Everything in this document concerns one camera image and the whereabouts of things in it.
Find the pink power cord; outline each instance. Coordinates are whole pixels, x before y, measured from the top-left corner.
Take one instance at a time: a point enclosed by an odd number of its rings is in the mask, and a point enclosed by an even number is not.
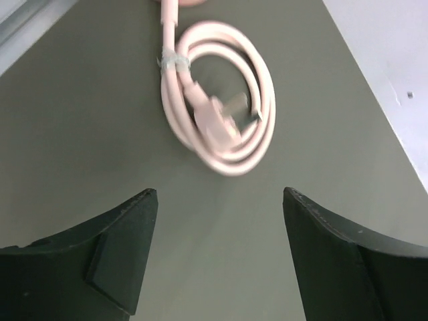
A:
[[[188,28],[175,45],[179,4],[194,5],[203,0],[161,1],[161,94],[171,129],[214,171],[225,176],[248,173],[263,158],[274,134],[275,92],[268,67],[242,32],[221,22],[199,22]],[[233,47],[247,54],[255,74]],[[251,94],[251,112],[248,112],[247,119],[236,116],[247,108],[245,95],[223,105],[217,98],[209,98],[193,81],[190,64],[205,55],[229,60],[243,74]],[[185,99],[193,108],[195,122],[187,111]]]

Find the pink cable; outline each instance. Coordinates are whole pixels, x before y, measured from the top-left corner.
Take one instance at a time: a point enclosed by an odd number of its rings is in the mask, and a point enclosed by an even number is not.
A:
[[[251,94],[251,110],[259,112],[262,121],[247,128],[242,133],[239,146],[232,150],[219,152],[210,148],[203,140],[185,105],[186,98],[196,110],[208,100],[206,93],[192,80],[188,68],[163,70],[161,94],[167,120],[177,138],[187,148],[195,151],[214,171],[225,176],[248,173],[265,155],[274,133],[275,92],[268,67],[242,32],[216,21],[204,21],[188,28],[176,46],[175,27],[178,24],[178,7],[178,0],[162,0],[164,53],[173,53],[177,60],[183,62],[188,59],[189,63],[205,55],[216,55],[229,60],[243,74]],[[247,62],[232,49],[233,47],[248,55],[255,74]]]

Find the gray table surface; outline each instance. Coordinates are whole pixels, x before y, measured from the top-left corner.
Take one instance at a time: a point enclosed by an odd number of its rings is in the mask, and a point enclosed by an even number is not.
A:
[[[228,22],[276,86],[272,145],[250,174],[209,171],[169,130],[159,6],[81,0],[0,78],[0,246],[25,245],[146,187],[156,231],[133,320],[304,320],[282,216],[285,186],[367,227],[428,245],[428,198],[321,0],[208,0],[182,32]],[[195,78],[245,89],[227,62]]]

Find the table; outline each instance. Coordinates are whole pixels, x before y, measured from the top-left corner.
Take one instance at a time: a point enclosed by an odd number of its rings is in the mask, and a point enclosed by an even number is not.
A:
[[[285,186],[428,245],[426,192],[321,0],[210,0],[180,12],[179,33],[202,19],[241,29],[271,70],[276,133],[237,178],[209,171],[168,128],[159,14],[149,0],[81,0],[1,76],[0,246],[153,187],[158,221],[133,320],[299,321]],[[220,59],[192,71],[221,99],[245,90]]]

